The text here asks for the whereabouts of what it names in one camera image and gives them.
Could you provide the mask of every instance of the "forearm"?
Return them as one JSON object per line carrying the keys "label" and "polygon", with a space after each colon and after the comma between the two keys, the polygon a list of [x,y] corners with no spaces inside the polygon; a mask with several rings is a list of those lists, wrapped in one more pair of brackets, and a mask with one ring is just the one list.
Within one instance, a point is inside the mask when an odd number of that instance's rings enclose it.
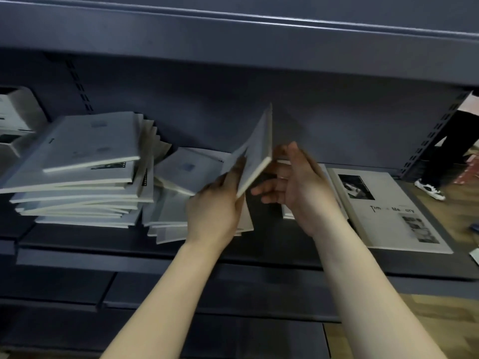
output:
{"label": "forearm", "polygon": [[344,220],[315,242],[355,358],[445,358]]}
{"label": "forearm", "polygon": [[177,359],[218,256],[185,243],[102,359]]}

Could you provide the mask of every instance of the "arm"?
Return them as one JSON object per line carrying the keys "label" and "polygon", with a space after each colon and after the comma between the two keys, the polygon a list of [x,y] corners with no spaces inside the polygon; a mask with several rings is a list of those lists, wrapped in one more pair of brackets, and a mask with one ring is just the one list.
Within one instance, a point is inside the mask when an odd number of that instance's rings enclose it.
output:
{"label": "arm", "polygon": [[188,201],[186,242],[102,359],[180,356],[201,292],[238,226],[244,201],[244,196],[236,200],[241,170],[236,165]]}
{"label": "arm", "polygon": [[313,237],[355,358],[446,359],[342,216],[318,164],[296,143],[277,152],[291,165],[273,163],[278,178],[251,192],[286,204]]}

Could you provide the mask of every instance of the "upper shelf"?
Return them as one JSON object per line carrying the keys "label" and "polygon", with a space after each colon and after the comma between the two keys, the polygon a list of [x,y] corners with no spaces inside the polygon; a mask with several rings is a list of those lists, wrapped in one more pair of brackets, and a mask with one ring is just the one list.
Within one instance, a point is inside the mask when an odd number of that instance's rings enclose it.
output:
{"label": "upper shelf", "polygon": [[0,2],[0,47],[479,85],[479,0]]}

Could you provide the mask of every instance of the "black pants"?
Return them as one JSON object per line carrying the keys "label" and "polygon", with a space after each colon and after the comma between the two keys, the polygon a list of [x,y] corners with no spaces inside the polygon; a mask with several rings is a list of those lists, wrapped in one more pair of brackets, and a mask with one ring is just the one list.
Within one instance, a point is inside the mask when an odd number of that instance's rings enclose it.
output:
{"label": "black pants", "polygon": [[423,184],[439,187],[441,178],[446,171],[479,140],[479,116],[457,111],[441,130],[433,144],[437,144],[445,136],[447,136],[446,140],[433,153],[427,164],[421,178]]}

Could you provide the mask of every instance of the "red object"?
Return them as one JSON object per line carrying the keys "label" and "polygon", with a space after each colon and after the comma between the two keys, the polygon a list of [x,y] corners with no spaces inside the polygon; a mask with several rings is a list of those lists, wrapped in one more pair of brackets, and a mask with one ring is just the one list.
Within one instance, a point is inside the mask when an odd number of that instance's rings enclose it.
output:
{"label": "red object", "polygon": [[466,162],[468,167],[453,181],[454,184],[464,184],[473,177],[479,177],[479,155],[471,155]]}

